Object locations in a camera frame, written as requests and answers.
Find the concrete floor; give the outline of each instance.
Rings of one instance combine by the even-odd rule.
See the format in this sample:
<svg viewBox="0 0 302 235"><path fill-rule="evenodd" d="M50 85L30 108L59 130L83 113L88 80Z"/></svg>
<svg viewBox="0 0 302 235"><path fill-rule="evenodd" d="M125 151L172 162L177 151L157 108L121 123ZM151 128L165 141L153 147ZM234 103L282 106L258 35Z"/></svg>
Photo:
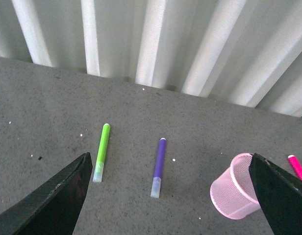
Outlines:
<svg viewBox="0 0 302 235"><path fill-rule="evenodd" d="M107 122L103 182L90 182L75 235L273 234L261 210L238 221L222 216L209 189L243 152L294 173L287 156L302 163L302 118L3 58L0 213L82 153L95 165ZM163 137L162 188L154 199Z"/></svg>

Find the white corrugated panel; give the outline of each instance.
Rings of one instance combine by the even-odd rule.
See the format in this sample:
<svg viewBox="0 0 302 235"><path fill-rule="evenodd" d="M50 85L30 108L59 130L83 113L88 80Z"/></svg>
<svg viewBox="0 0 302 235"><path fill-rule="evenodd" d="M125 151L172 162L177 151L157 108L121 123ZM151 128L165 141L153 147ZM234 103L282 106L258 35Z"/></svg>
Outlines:
<svg viewBox="0 0 302 235"><path fill-rule="evenodd" d="M302 116L302 0L0 0L0 56Z"/></svg>

